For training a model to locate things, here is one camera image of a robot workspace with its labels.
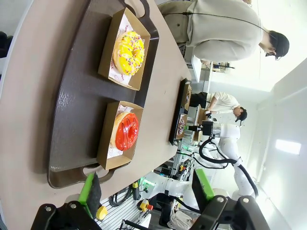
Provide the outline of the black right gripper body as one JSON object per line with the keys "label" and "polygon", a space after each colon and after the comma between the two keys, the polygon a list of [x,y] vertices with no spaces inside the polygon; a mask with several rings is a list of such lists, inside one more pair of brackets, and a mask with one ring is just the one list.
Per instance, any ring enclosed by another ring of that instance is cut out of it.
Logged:
{"label": "black right gripper body", "polygon": [[203,121],[201,124],[202,134],[211,137],[213,134],[213,121]]}

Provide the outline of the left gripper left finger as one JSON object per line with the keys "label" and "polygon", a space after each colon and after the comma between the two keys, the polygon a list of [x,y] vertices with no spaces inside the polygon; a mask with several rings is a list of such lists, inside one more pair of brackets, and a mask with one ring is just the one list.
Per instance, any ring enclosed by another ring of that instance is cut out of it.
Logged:
{"label": "left gripper left finger", "polygon": [[99,230],[95,216],[99,209],[101,188],[98,175],[87,176],[79,198],[61,207],[42,204],[35,216],[33,230]]}

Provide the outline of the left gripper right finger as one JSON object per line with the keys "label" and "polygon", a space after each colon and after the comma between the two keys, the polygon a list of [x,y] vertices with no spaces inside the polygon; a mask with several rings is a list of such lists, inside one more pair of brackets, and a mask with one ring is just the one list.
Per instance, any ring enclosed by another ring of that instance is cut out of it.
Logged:
{"label": "left gripper right finger", "polygon": [[192,190],[201,215],[192,225],[192,230],[214,230],[220,224],[227,224],[233,230],[270,228],[253,197],[242,196],[235,201],[223,195],[211,195],[210,188],[204,172],[195,170]]}

